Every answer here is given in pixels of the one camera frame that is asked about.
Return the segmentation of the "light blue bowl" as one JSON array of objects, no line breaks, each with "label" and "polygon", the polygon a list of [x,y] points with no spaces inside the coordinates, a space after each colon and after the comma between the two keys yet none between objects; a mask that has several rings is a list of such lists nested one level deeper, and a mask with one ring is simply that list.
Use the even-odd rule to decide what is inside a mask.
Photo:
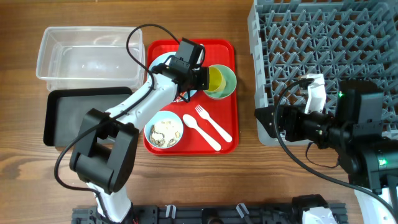
[{"label": "light blue bowl", "polygon": [[152,125],[153,124],[155,124],[156,122],[158,122],[158,121],[161,121],[161,120],[165,120],[165,119],[167,119],[167,120],[174,120],[174,121],[176,121],[179,125],[181,125],[181,127],[182,127],[182,136],[183,136],[183,123],[182,123],[182,120],[180,119],[180,117],[178,116],[178,115],[176,115],[175,113],[173,113],[173,112],[171,112],[171,111],[159,111],[159,112],[157,112],[155,115],[154,115],[154,117],[146,124],[146,126],[145,126],[145,128],[144,128],[144,134],[145,134],[145,137],[146,137],[146,139],[147,139],[147,141],[150,143],[150,145],[151,146],[154,146],[153,145],[153,143],[150,141],[150,129],[151,129],[151,127],[152,127]]}]

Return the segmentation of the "rice food leftovers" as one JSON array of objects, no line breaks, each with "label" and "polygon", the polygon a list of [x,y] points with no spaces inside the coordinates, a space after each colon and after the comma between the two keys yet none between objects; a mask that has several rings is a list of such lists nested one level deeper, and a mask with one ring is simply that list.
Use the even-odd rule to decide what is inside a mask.
[{"label": "rice food leftovers", "polygon": [[167,148],[175,145],[182,136],[182,127],[174,120],[161,120],[152,125],[150,141],[155,147]]}]

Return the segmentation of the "yellow plastic cup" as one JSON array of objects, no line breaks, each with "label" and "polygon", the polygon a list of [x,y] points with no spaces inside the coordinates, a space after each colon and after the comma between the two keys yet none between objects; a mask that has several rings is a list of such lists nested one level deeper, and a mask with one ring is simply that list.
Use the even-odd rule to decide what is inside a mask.
[{"label": "yellow plastic cup", "polygon": [[224,90],[226,80],[222,72],[216,67],[209,67],[209,87],[206,90],[208,93],[217,93]]}]

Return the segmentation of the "red strawberry snack wrapper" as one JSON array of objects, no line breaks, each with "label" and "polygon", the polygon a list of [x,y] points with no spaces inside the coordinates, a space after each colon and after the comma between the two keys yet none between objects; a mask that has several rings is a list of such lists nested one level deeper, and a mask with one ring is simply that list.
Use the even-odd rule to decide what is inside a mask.
[{"label": "red strawberry snack wrapper", "polygon": [[190,101],[190,93],[187,91],[179,94],[178,97],[176,97],[176,99],[174,99],[174,103],[179,103],[179,102],[188,103],[189,101]]}]

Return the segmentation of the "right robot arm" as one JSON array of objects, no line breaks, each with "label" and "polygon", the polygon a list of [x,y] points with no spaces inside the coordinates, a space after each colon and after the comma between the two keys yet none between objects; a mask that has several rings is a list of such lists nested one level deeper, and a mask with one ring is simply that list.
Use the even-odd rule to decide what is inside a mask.
[{"label": "right robot arm", "polygon": [[[309,173],[351,188],[360,204],[365,223],[397,223],[397,140],[382,136],[383,91],[367,80],[340,82],[335,115],[324,114],[324,83],[304,78],[289,85],[308,89],[304,110],[296,106],[257,108],[256,119],[276,138],[285,153]],[[308,140],[319,149],[332,148],[338,166],[348,175],[343,182],[315,171],[285,145],[285,141]]]}]

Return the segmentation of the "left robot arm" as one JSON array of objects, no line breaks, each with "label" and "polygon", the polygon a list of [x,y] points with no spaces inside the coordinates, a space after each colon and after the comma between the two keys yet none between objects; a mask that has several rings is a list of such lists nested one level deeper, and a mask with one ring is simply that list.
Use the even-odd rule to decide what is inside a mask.
[{"label": "left robot arm", "polygon": [[70,169],[93,192],[99,218],[105,223],[134,222],[125,184],[131,175],[140,131],[181,93],[206,90],[209,69],[196,59],[172,57],[147,72],[145,84],[128,99],[105,112],[87,112],[74,148]]}]

